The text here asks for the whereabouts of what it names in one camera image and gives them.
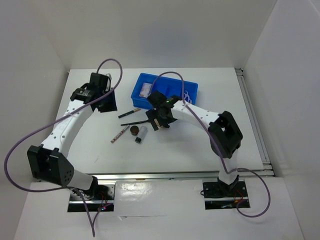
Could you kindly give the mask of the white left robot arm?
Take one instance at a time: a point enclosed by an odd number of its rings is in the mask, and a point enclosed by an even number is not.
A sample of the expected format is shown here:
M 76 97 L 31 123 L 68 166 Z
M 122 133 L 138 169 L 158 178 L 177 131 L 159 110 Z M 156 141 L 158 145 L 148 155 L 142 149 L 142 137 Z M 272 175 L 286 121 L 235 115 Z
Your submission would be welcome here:
M 89 82 L 72 93 L 64 120 L 39 146 L 30 146 L 27 158 L 35 179 L 63 188 L 77 188 L 88 200 L 97 197 L 103 190 L 98 179 L 76 170 L 68 160 L 73 141 L 95 110 L 101 113 L 117 110 L 110 74 L 91 73 Z

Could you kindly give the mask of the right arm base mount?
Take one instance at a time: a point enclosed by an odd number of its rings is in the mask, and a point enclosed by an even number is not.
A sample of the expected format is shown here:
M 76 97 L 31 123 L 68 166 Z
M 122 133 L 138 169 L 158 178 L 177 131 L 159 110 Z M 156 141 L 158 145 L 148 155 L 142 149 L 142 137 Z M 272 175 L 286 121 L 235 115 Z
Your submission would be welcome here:
M 203 190 L 200 194 L 204 197 L 206 210 L 226 210 L 239 208 L 250 208 L 247 186 L 244 181 L 239 181 L 232 190 L 223 189 L 217 181 L 203 182 Z

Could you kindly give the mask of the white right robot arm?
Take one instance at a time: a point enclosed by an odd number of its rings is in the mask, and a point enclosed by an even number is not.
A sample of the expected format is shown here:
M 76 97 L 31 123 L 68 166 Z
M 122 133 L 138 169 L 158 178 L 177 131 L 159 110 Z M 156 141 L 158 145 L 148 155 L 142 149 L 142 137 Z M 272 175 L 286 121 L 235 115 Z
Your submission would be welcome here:
M 155 131 L 169 128 L 171 123 L 180 120 L 206 132 L 212 151 L 220 158 L 218 190 L 223 196 L 230 196 L 239 181 L 237 154 L 243 139 L 233 115 L 228 111 L 205 110 L 177 95 L 167 98 L 157 90 L 147 97 L 147 101 L 152 109 L 146 115 Z

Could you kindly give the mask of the clear bottle black cap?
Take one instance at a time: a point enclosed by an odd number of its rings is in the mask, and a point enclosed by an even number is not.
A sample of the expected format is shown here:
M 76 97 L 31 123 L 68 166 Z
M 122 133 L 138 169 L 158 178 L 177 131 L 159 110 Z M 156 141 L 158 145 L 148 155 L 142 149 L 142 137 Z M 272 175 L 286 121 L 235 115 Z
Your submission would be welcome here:
M 147 132 L 148 132 L 147 127 L 142 126 L 135 138 L 135 142 L 140 144 L 145 139 Z

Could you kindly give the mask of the beige foundation bottle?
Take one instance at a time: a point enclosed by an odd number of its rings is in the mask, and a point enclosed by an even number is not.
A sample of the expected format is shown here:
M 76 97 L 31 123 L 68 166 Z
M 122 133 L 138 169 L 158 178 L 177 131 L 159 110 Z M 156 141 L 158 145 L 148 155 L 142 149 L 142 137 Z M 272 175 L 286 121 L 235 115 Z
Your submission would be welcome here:
M 159 129 L 160 129 L 160 128 L 162 128 L 162 129 L 169 129 L 169 128 L 170 128 L 170 126 L 169 126 L 168 124 L 161 125 L 157 119 L 155 119 L 154 122 L 155 122 L 156 126 L 157 126 Z

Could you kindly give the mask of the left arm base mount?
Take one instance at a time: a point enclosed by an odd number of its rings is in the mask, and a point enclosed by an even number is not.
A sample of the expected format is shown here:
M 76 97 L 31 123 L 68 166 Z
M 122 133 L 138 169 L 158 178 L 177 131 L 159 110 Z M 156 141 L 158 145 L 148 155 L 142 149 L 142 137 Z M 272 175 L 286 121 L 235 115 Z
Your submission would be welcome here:
M 82 194 L 89 212 L 113 212 L 114 211 L 114 199 L 115 199 L 115 182 L 107 182 L 105 184 L 100 183 L 97 192 L 94 195 L 88 195 L 84 191 L 79 190 Z M 85 205 L 81 196 L 73 190 L 69 195 L 68 208 L 69 213 L 81 213 L 85 212 Z

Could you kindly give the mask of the clear blush palette case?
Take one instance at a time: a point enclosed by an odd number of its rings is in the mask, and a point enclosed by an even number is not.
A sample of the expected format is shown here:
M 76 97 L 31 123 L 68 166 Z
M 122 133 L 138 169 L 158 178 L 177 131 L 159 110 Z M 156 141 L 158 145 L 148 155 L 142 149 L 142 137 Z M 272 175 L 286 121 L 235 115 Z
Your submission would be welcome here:
M 142 84 L 142 87 L 141 87 L 141 90 L 140 90 L 138 96 L 140 98 L 145 98 L 146 99 L 150 94 L 151 88 L 152 88 L 152 84 L 151 83 L 144 82 Z

